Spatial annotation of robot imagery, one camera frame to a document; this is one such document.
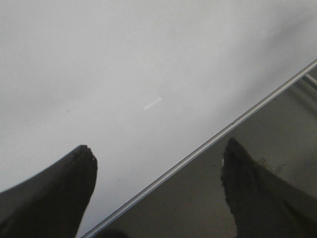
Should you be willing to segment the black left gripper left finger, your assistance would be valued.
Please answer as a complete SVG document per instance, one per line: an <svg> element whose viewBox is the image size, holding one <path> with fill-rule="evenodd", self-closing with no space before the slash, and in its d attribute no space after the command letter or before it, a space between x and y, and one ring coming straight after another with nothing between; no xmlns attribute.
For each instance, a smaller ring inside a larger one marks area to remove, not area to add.
<svg viewBox="0 0 317 238"><path fill-rule="evenodd" d="M2 238L74 238L94 192L97 159L80 145L30 179L1 192Z"/></svg>

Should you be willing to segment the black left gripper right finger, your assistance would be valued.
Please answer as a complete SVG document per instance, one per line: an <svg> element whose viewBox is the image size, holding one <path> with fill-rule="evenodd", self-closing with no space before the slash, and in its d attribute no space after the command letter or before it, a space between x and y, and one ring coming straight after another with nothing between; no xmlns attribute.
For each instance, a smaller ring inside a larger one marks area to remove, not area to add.
<svg viewBox="0 0 317 238"><path fill-rule="evenodd" d="M254 161L230 138L221 181L239 238L315 238L317 200Z"/></svg>

